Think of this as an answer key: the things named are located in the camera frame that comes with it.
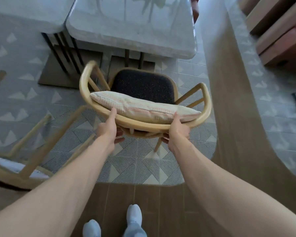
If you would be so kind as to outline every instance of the white tabletop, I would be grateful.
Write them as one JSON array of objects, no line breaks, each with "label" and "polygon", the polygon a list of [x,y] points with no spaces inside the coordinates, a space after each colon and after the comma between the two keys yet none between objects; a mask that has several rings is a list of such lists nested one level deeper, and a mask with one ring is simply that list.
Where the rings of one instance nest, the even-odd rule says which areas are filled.
[{"label": "white tabletop", "polygon": [[75,0],[0,0],[0,14],[44,33],[64,30]]},{"label": "white tabletop", "polygon": [[190,0],[76,0],[66,21],[78,40],[190,59],[197,52]]}]

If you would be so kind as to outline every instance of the left hand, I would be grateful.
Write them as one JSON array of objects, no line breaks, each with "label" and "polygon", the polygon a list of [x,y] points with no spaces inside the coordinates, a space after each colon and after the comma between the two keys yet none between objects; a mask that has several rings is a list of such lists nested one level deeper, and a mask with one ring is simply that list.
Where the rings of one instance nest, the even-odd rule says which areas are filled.
[{"label": "left hand", "polygon": [[116,109],[112,108],[109,118],[106,120],[105,123],[100,123],[97,128],[97,136],[106,137],[109,142],[109,147],[111,147],[113,150],[114,150],[114,144],[125,140],[124,137],[116,138],[118,136],[122,136],[123,131],[121,128],[116,127],[115,117],[116,117]]}]

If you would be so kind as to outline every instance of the hand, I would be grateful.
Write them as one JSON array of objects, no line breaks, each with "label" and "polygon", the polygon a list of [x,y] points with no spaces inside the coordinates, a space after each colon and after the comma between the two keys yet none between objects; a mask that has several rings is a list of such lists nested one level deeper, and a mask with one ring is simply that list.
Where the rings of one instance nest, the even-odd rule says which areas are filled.
[{"label": "hand", "polygon": [[109,148],[114,151],[114,144],[122,142],[125,138],[116,138],[123,135],[122,129],[116,127],[115,123],[116,109],[112,108],[110,115],[105,123],[100,123],[97,128],[97,136],[106,137],[109,142]]},{"label": "hand", "polygon": [[178,113],[174,113],[173,121],[170,125],[169,134],[164,133],[162,141],[168,144],[169,150],[173,152],[174,150],[174,140],[177,136],[183,136],[190,139],[190,128],[187,125],[183,125],[180,121],[180,116]]}]

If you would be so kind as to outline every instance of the right hand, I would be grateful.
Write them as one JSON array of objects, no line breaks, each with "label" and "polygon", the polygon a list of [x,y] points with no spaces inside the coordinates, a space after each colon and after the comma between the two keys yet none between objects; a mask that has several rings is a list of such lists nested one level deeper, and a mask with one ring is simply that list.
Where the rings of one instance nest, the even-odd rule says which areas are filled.
[{"label": "right hand", "polygon": [[187,125],[183,125],[180,121],[180,116],[178,113],[174,113],[173,121],[170,125],[169,134],[164,133],[162,137],[162,141],[168,144],[169,150],[173,152],[174,150],[174,141],[177,136],[183,136],[190,139],[190,128]]}]

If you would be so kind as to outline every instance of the table leg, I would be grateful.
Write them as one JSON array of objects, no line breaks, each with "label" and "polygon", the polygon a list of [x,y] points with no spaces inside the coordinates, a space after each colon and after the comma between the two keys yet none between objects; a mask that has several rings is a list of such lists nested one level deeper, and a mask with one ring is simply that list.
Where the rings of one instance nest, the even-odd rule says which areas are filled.
[{"label": "table leg", "polygon": [[80,72],[79,67],[78,67],[78,65],[77,65],[77,63],[76,63],[76,60],[74,59],[74,55],[73,55],[72,52],[71,52],[71,49],[70,49],[70,47],[69,47],[69,45],[68,45],[68,42],[67,42],[66,37],[65,37],[65,35],[64,35],[63,32],[60,32],[60,38],[62,39],[62,42],[64,43],[64,45],[65,45],[65,47],[66,47],[66,49],[67,49],[67,51],[68,51],[68,53],[69,53],[70,59],[71,59],[73,65],[74,65],[74,67],[75,67],[77,73],[78,73],[79,75],[81,75],[81,72]]},{"label": "table leg", "polygon": [[66,58],[67,62],[70,62],[70,59],[69,59],[69,57],[68,57],[68,55],[66,53],[66,50],[65,50],[64,46],[62,45],[61,40],[59,39],[58,34],[55,33],[54,36],[56,38],[56,41],[58,42],[58,45],[59,45],[60,49],[62,50],[62,53],[64,54],[64,57]]},{"label": "table leg", "polygon": [[79,58],[79,61],[80,61],[81,65],[84,66],[84,63],[83,63],[83,60],[82,60],[82,57],[81,57],[79,48],[78,48],[77,43],[76,43],[76,40],[72,36],[70,36],[70,38],[71,38],[71,41],[72,41],[72,43],[74,45],[74,49],[75,49],[75,51],[77,53],[77,56]]},{"label": "table leg", "polygon": [[129,65],[129,50],[125,49],[125,67]]},{"label": "table leg", "polygon": [[59,55],[57,54],[57,51],[55,50],[53,44],[51,43],[50,39],[48,38],[46,33],[42,33],[43,38],[45,39],[46,43],[48,44],[49,48],[51,49],[51,51],[53,52],[57,62],[59,63],[60,67],[62,68],[62,70],[65,73],[68,73],[67,69],[65,68],[62,60],[60,59]]},{"label": "table leg", "polygon": [[143,53],[143,52],[140,53],[138,69],[142,69],[143,68],[144,55],[145,55],[145,53]]}]

